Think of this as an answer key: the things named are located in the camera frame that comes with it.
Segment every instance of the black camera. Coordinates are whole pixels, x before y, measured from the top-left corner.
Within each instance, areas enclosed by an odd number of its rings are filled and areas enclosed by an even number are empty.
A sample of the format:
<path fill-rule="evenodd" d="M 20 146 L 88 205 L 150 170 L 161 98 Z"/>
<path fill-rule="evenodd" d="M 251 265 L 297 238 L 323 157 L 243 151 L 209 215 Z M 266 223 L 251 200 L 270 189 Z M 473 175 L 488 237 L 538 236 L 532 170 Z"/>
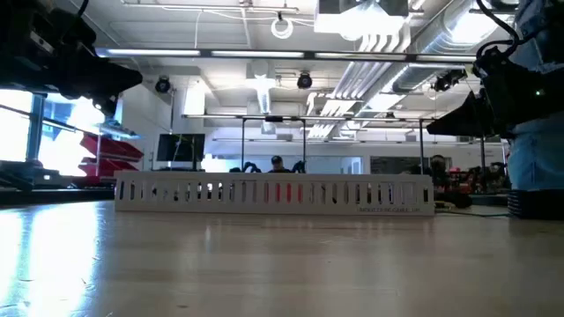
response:
<path fill-rule="evenodd" d="M 298 88 L 300 89 L 309 89 L 311 85 L 314 83 L 313 79 L 307 72 L 302 72 L 300 78 L 298 78 Z"/>
<path fill-rule="evenodd" d="M 167 93 L 170 91 L 170 88 L 172 86 L 170 85 L 170 81 L 168 80 L 167 76 L 161 76 L 159 77 L 159 81 L 157 81 L 157 84 L 155 85 L 155 90 L 158 93 Z"/>

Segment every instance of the wooden table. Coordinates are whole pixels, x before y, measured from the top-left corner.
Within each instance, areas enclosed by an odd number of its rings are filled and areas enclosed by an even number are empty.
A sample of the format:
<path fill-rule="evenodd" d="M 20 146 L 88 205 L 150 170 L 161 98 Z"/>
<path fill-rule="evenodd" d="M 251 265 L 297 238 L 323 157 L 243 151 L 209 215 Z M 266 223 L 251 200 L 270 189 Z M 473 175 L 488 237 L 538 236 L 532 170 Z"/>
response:
<path fill-rule="evenodd" d="M 0 316 L 560 317 L 563 295 L 561 223 L 0 211 Z"/>

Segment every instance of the ceiling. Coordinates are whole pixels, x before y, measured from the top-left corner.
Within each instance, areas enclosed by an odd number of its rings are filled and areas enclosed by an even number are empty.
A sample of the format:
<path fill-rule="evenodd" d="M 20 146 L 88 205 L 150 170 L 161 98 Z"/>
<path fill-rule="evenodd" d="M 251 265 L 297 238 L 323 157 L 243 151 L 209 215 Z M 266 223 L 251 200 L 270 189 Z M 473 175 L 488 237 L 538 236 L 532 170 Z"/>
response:
<path fill-rule="evenodd" d="M 238 5 L 239 0 L 139 0 L 141 3 L 156 4 L 206 4 Z M 76 11 L 81 0 L 55 0 L 56 5 L 68 11 Z M 255 6 L 282 6 L 284 0 L 254 0 Z M 300 14 L 295 18 L 313 19 L 316 0 L 287 0 L 287 6 L 298 7 Z M 424 14 L 416 16 L 410 22 L 412 36 L 449 0 L 426 0 L 422 5 Z M 254 49 L 299 49 L 299 50 L 354 50 L 360 41 L 346 41 L 338 34 L 315 33 L 313 27 L 294 25 L 293 35 L 287 40 L 280 40 L 271 33 L 271 20 L 249 20 L 249 38 L 239 12 L 222 12 L 236 18 L 225 18 L 209 12 L 166 11 L 159 8 L 126 7 L 121 0 L 91 1 L 85 12 L 85 20 L 99 35 L 97 47 L 123 48 L 254 48 Z M 271 18 L 271 13 L 249 12 L 248 18 Z M 496 32 L 493 37 L 500 38 L 503 33 Z M 244 86 L 246 60 L 190 59 L 190 58 L 144 58 L 121 60 L 132 68 L 144 73 L 167 67 L 174 85 L 190 85 L 189 77 L 174 74 L 174 69 L 185 66 L 198 67 L 208 79 L 223 109 L 216 112 L 230 113 L 230 109 L 246 107 L 256 101 L 256 92 Z M 287 102 L 305 105 L 311 91 L 330 92 L 338 84 L 348 63 L 308 62 L 308 61 L 271 61 L 277 75 L 281 77 L 279 87 L 271 90 L 273 103 Z M 310 72 L 314 79 L 311 91 L 299 90 L 297 78 L 303 70 Z M 397 117 L 430 118 L 438 117 L 454 110 L 464 101 L 468 91 L 477 90 L 478 79 L 469 78 L 469 83 L 462 83 L 448 92 L 438 94 L 423 85 L 396 107 Z M 289 112 L 295 112 L 295 106 L 288 106 Z"/>

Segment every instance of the person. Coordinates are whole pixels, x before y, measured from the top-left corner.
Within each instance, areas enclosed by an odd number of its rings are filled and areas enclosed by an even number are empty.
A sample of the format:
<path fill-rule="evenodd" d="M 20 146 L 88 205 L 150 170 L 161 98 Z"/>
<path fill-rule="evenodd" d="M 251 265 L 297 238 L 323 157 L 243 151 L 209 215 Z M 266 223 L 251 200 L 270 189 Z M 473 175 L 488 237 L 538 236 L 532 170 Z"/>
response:
<path fill-rule="evenodd" d="M 447 188 L 450 185 L 449 175 L 447 174 L 447 162 L 442 155 L 434 155 L 431 158 L 431 171 L 433 184 L 436 187 Z"/>
<path fill-rule="evenodd" d="M 272 163 L 272 169 L 269 171 L 269 173 L 291 173 L 292 172 L 289 169 L 284 167 L 284 160 L 278 155 L 275 155 L 275 156 L 272 157 L 271 163 Z"/>

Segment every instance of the light fixture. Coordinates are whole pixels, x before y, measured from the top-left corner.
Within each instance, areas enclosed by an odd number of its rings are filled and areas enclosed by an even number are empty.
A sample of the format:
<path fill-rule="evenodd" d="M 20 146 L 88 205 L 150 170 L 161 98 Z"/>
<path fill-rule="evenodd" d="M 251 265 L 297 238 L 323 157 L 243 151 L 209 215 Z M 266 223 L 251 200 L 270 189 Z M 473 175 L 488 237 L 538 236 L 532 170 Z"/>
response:
<path fill-rule="evenodd" d="M 407 133 L 411 132 L 412 129 L 408 128 L 362 128 L 367 132 L 388 132 L 388 133 Z"/>
<path fill-rule="evenodd" d="M 112 57 L 120 55 L 129 56 L 200 56 L 200 51 L 196 49 L 144 49 L 144 48 L 109 48 L 106 54 Z M 97 51 L 98 55 L 103 54 L 104 49 Z"/>
<path fill-rule="evenodd" d="M 186 119 L 237 119 L 238 115 L 233 114 L 183 114 Z"/>
<path fill-rule="evenodd" d="M 348 118 L 344 117 L 332 117 L 332 116 L 316 116 L 316 117 L 301 117 L 303 120 L 313 120 L 313 121 L 345 121 Z"/>
<path fill-rule="evenodd" d="M 123 6 L 130 8 L 156 8 L 171 11 L 237 11 L 241 10 L 252 12 L 286 12 L 299 13 L 300 9 L 296 7 L 270 7 L 270 6 L 240 6 L 240 5 L 201 5 L 201 4 L 139 4 L 126 3 L 122 0 Z"/>
<path fill-rule="evenodd" d="M 405 54 L 386 54 L 386 53 L 356 53 L 356 52 L 326 52 L 326 53 L 315 53 L 315 58 L 325 59 L 325 60 L 361 60 L 361 61 L 405 61 L 407 55 Z"/>
<path fill-rule="evenodd" d="M 238 114 L 195 114 L 182 116 L 185 119 L 250 119 L 264 120 L 267 117 L 276 117 L 272 115 L 238 115 Z M 419 122 L 419 119 L 386 119 L 386 118 L 362 118 L 362 117 L 342 117 L 342 116 L 282 116 L 283 120 L 292 121 L 354 121 L 354 122 Z M 434 119 L 421 119 L 424 122 L 432 122 Z"/>
<path fill-rule="evenodd" d="M 417 55 L 418 62 L 445 62 L 445 63 L 474 63 L 476 56 L 473 55 Z"/>
<path fill-rule="evenodd" d="M 239 57 L 239 58 L 303 58 L 303 52 L 288 51 L 237 51 L 237 50 L 212 50 L 214 57 Z"/>

